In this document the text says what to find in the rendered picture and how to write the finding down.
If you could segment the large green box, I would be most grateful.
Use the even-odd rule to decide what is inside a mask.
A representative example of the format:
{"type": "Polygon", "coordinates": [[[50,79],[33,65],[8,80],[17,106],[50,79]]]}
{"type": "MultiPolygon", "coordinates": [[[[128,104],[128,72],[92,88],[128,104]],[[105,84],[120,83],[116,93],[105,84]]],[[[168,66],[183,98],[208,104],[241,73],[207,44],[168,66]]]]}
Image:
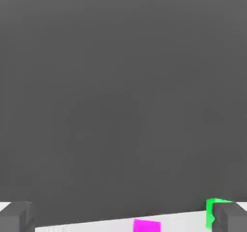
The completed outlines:
{"type": "Polygon", "coordinates": [[[212,228],[212,223],[215,220],[213,214],[212,214],[212,209],[213,209],[213,204],[214,203],[231,203],[229,200],[225,199],[220,199],[220,198],[209,198],[206,199],[206,228],[211,229],[212,228]]]}

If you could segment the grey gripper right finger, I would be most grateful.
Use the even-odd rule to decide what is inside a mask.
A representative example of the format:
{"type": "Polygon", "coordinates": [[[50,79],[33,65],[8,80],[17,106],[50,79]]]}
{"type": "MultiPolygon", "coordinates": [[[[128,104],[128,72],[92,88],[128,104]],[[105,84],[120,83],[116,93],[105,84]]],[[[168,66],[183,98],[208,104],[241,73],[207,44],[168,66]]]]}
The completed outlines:
{"type": "Polygon", "coordinates": [[[237,203],[214,203],[212,232],[247,232],[247,211],[237,203]]]}

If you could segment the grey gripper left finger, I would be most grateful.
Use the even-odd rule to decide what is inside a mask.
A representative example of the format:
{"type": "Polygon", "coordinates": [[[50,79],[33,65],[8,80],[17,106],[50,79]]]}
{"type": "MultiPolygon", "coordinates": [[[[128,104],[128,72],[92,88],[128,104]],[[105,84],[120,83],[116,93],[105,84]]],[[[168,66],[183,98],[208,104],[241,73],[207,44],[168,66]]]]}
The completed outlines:
{"type": "Polygon", "coordinates": [[[0,232],[35,232],[33,202],[11,202],[0,211],[0,232]]]}

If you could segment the small magenta cube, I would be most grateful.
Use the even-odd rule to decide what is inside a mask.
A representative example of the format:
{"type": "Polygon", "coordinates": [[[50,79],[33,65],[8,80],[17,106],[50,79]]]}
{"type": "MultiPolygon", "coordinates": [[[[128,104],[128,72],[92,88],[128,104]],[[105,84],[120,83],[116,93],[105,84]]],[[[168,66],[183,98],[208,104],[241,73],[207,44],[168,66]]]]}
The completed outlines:
{"type": "Polygon", "coordinates": [[[134,219],[133,232],[161,232],[161,223],[157,221],[134,219]]]}

